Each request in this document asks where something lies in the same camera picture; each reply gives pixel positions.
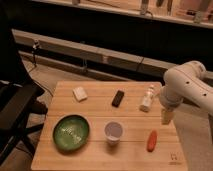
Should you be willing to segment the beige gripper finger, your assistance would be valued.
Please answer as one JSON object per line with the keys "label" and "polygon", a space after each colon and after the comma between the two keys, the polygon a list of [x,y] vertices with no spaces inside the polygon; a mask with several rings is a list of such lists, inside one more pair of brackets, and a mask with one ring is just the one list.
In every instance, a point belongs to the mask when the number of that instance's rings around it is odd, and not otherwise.
{"label": "beige gripper finger", "polygon": [[161,110],[161,123],[163,125],[168,125],[173,118],[173,113],[167,109]]}

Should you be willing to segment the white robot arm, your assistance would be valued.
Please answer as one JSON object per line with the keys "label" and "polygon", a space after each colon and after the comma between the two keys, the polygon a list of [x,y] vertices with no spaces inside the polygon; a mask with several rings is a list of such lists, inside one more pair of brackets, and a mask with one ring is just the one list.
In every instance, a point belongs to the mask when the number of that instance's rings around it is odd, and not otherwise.
{"label": "white robot arm", "polygon": [[174,110],[186,98],[213,117],[213,87],[203,82],[206,68],[199,61],[190,61],[168,69],[163,76],[165,85],[160,89],[161,123],[168,125]]}

